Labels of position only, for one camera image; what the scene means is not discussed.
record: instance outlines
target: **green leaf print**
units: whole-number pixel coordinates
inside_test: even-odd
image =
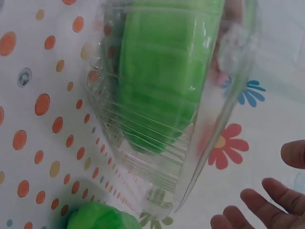
[[[173,223],[173,219],[171,217],[166,217],[165,219],[162,220],[162,223],[166,226],[169,226]]]

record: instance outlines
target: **dot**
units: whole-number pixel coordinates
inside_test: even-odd
[[[82,198],[85,199],[88,195],[88,189],[86,188],[85,191],[82,193]]]
[[[64,66],[65,66],[65,61],[64,60],[58,61],[57,65],[56,65],[56,71],[58,73],[60,73],[63,70]]]
[[[54,48],[55,45],[55,37],[54,36],[49,36],[46,41],[44,42],[44,48],[46,50],[51,50],[52,48]]]
[[[115,46],[110,46],[109,50],[108,50],[108,58],[112,59],[114,58],[116,53],[116,47]]]
[[[31,222],[27,222],[25,225],[24,225],[24,229],[33,229],[33,224]]]
[[[53,201],[52,201],[52,204],[51,204],[51,209],[52,210],[55,210],[56,208],[57,208],[57,206],[59,205],[59,199],[54,199]]]
[[[97,177],[98,173],[99,173],[99,168],[96,167],[94,172],[93,172],[92,178],[95,179]]]
[[[70,174],[68,173],[66,176],[65,176],[65,178],[63,179],[63,184],[64,185],[66,185],[66,184],[68,184],[68,182],[70,181]]]
[[[36,100],[35,114],[42,116],[49,110],[50,107],[50,96],[48,94],[41,94]]]
[[[13,220],[9,219],[7,222],[6,222],[6,226],[8,226],[9,228],[13,225]]]
[[[73,22],[73,31],[74,32],[80,32],[84,27],[84,18],[82,17],[77,17],[74,22]]]
[[[19,183],[18,189],[17,189],[17,194],[20,198],[25,197],[30,189],[29,182],[27,180],[23,180]]]
[[[94,53],[94,47],[90,43],[85,43],[84,46],[81,49],[81,58],[83,60],[87,60],[91,57],[91,55]]]
[[[4,110],[3,110],[3,107],[0,106],[0,125],[3,123],[3,120],[4,120]]]
[[[40,191],[36,196],[36,204],[42,204],[46,198],[45,191]]]
[[[39,150],[37,151],[37,153],[35,154],[35,158],[34,158],[34,162],[35,164],[39,164],[42,162],[42,159],[43,159],[43,151],[42,150]]]
[[[104,151],[104,149],[105,149],[105,145],[103,144],[103,145],[101,146],[101,153]]]
[[[68,6],[74,4],[75,1],[76,1],[76,0],[62,0],[62,2],[65,3],[65,4],[68,5]]]
[[[105,26],[104,26],[104,33],[105,33],[105,36],[109,36],[110,33],[111,33],[111,30],[112,30],[111,25],[105,25]]]
[[[59,161],[54,161],[50,168],[50,177],[54,178],[58,175],[59,170],[61,168],[61,164]]]
[[[74,86],[73,82],[68,82],[67,91],[68,91],[68,92],[72,91],[73,86]]]
[[[16,34],[14,32],[7,32],[0,39],[0,55],[10,55],[16,46]]]
[[[77,152],[76,159],[81,160],[84,154],[85,154],[85,148],[81,147]]]
[[[0,185],[3,184],[4,181],[5,181],[5,174],[4,174],[4,172],[1,171],[0,172]]]
[[[86,162],[85,162],[85,166],[84,166],[84,170],[88,170],[88,168],[90,167],[91,165],[91,158],[87,158]]]
[[[63,125],[63,118],[57,117],[53,123],[52,130],[53,133],[57,134],[61,131]]]
[[[95,70],[91,70],[89,73],[88,73],[88,79],[91,83],[93,83],[94,81],[96,81],[98,79],[98,72],[95,71]]]
[[[82,106],[82,99],[79,99],[76,103],[76,109],[77,110],[81,109],[81,106]]]
[[[13,138],[13,148],[21,150],[27,142],[27,133],[24,130],[19,130],[15,133]]]
[[[29,68],[23,68],[18,75],[17,84],[19,87],[24,87],[32,79],[32,71]]]
[[[36,13],[36,19],[37,20],[42,20],[44,17],[44,10],[38,10]]]
[[[90,114],[86,114],[84,118],[84,123],[86,124],[87,122],[89,122],[89,119],[90,119]]]
[[[77,193],[78,189],[80,188],[80,182],[79,181],[75,181],[73,186],[72,186],[72,194]]]
[[[74,142],[74,136],[70,135],[66,140],[66,147],[70,148]]]
[[[66,204],[61,209],[61,216],[65,216],[69,210],[69,206]]]

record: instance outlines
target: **green soap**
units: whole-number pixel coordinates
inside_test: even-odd
[[[99,202],[89,202],[74,212],[67,229],[141,229],[137,219]]]
[[[132,6],[120,56],[121,127],[134,150],[161,153],[194,119],[224,0]]]

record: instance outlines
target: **finger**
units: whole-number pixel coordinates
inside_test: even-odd
[[[268,195],[288,213],[302,216],[305,212],[305,195],[287,188],[285,185],[272,178],[262,181]]]
[[[305,168],[305,140],[283,145],[281,156],[287,165],[294,168]]]
[[[299,219],[284,213],[252,189],[242,191],[241,199],[268,229],[289,229]]]
[[[212,229],[233,229],[231,223],[225,216],[217,215],[211,219]]]
[[[230,221],[234,229],[254,229],[235,206],[228,206],[224,210],[224,216]]]

